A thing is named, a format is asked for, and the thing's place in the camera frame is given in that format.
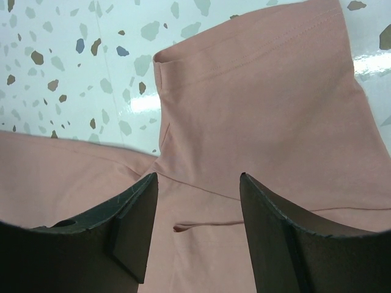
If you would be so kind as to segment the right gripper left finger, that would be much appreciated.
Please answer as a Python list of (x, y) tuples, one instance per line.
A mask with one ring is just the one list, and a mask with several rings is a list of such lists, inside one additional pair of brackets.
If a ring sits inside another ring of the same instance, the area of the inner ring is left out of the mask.
[(2, 292), (136, 292), (144, 282), (158, 199), (150, 173), (52, 227), (1, 223)]

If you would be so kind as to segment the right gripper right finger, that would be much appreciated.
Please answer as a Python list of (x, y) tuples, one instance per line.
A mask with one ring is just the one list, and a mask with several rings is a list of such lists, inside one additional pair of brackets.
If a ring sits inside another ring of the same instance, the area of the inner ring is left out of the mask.
[(390, 231), (320, 217), (247, 173), (239, 191), (258, 292), (390, 291)]

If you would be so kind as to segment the pink printed t-shirt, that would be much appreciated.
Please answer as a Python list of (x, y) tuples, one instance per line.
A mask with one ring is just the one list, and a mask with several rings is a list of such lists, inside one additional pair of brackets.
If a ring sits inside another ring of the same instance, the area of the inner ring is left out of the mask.
[(136, 292), (258, 292), (243, 173), (390, 231), (390, 2), (2, 1), (1, 223), (52, 227), (150, 173)]

